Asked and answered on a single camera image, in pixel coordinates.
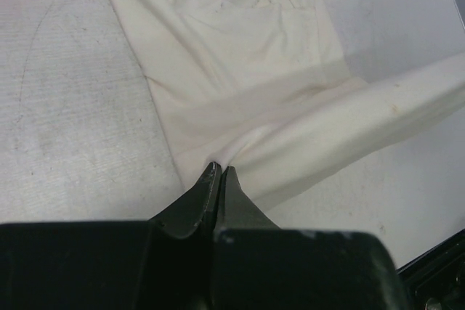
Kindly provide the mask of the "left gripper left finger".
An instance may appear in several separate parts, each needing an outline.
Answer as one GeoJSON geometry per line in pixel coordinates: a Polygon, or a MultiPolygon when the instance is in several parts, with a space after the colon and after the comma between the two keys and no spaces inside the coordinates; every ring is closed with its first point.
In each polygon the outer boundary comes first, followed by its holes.
{"type": "Polygon", "coordinates": [[[222,169],[145,221],[1,225],[3,309],[209,309],[222,169]]]}

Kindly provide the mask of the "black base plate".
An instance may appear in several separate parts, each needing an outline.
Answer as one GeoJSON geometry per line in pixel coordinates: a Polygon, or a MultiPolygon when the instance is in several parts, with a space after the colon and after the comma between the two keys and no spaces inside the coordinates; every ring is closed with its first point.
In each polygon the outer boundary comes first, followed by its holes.
{"type": "Polygon", "coordinates": [[[397,270],[411,309],[464,308],[464,230],[397,270]]]}

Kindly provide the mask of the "white t shirt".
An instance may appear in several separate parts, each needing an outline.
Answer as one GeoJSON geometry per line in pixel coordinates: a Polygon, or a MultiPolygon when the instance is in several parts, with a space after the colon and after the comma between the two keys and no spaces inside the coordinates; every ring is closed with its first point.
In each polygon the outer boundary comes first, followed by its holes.
{"type": "Polygon", "coordinates": [[[232,166],[266,208],[464,106],[464,56],[369,83],[323,0],[110,0],[185,187],[232,166]]]}

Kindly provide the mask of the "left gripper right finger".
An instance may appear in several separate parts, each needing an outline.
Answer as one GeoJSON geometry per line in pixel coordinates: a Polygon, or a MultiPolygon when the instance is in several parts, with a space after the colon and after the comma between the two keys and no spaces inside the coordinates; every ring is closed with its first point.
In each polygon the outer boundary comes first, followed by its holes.
{"type": "Polygon", "coordinates": [[[366,232],[281,229],[222,176],[212,262],[214,309],[408,309],[387,249],[366,232]]]}

